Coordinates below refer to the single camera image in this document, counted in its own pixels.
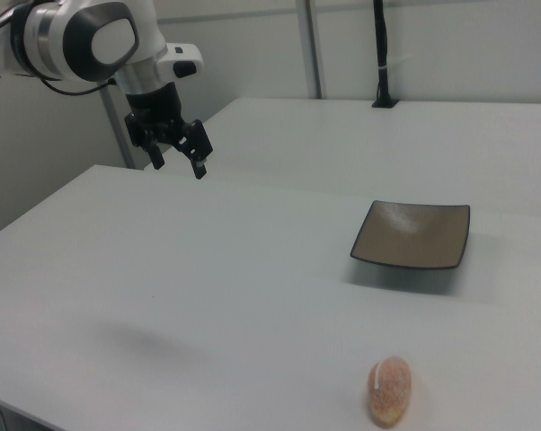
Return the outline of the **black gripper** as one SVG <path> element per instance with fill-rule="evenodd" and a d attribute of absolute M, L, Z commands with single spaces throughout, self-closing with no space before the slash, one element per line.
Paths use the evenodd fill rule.
<path fill-rule="evenodd" d="M 130 113 L 125 124 L 130 142 L 135 147 L 146 148 L 154 169 L 164 166 L 158 143 L 168 144 L 189 159 L 195 178 L 201 180 L 207 174 L 205 163 L 213 147 L 200 120 L 187 123 L 182 118 L 182 104 L 175 84 L 153 92 L 127 94 L 126 99 Z"/>

